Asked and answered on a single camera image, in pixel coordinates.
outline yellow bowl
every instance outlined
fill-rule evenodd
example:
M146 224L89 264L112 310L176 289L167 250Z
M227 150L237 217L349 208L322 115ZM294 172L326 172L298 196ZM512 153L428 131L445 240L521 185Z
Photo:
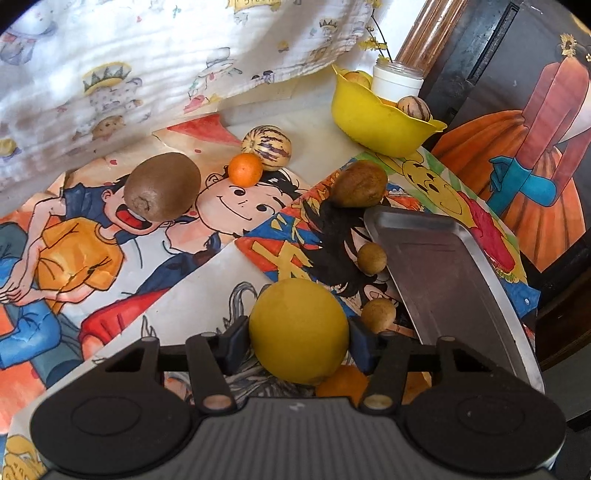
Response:
M389 157L406 157L447 125L431 118L424 122L381 102L371 90L343 77L333 65L336 90L332 116L338 127L364 147Z

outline printed cloth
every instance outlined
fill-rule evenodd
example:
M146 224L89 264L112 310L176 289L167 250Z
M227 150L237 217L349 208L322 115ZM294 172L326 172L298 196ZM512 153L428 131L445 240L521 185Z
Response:
M369 0L41 0L0 35L0 191L316 72Z

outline sunflower drawing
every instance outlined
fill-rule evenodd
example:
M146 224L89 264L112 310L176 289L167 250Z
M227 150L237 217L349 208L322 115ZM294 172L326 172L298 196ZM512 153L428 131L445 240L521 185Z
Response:
M562 48L562 55L565 57L574 57L575 46L577 41L569 33L563 33L560 35L560 47Z

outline orange shirt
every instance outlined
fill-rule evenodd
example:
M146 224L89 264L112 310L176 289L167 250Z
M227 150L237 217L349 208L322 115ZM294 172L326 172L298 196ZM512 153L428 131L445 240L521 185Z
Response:
M41 237L47 248L37 264L37 282L42 290L72 291L82 284L108 290L115 281L123 252L115 239L99 233L100 225L86 218L73 218L46 228ZM54 313L61 303L47 301Z

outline bolt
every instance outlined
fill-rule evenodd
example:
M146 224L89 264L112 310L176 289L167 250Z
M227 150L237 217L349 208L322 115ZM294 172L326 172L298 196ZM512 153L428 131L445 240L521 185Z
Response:
M203 399L203 406L208 410L227 410L232 406L232 399L227 395L209 395Z
M386 410L393 405L394 401L387 395L374 393L369 397L365 397L363 404L372 410Z

